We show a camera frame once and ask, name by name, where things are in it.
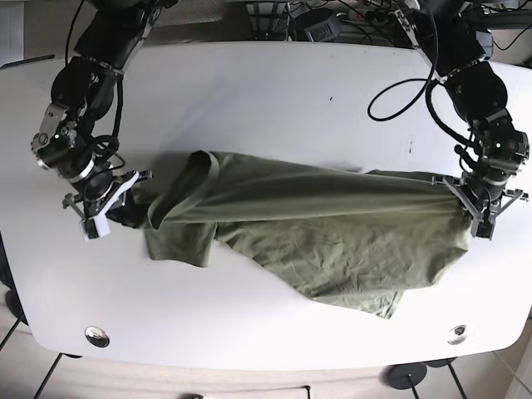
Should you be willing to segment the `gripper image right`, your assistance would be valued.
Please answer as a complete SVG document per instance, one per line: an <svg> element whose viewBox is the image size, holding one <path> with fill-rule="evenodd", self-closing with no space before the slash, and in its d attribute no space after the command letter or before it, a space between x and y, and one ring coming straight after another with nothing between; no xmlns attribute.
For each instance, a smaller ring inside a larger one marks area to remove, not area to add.
<svg viewBox="0 0 532 399"><path fill-rule="evenodd" d="M477 219L495 220L515 201L522 200L522 190L491 185L472 174L460 178L450 175L433 175L433 185L444 185L456 196L463 207Z"/></svg>

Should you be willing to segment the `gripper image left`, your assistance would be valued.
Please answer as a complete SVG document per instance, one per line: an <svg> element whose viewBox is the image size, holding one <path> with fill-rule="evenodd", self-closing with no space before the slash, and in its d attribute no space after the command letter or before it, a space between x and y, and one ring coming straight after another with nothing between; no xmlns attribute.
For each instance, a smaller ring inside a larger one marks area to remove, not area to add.
<svg viewBox="0 0 532 399"><path fill-rule="evenodd" d="M113 169L91 174L76 182L76 194L68 194L62 208L71 208L81 220L104 214L109 220L138 229L146 217L146 203L137 202L132 189L152 178L148 170L132 170L116 175Z"/></svg>

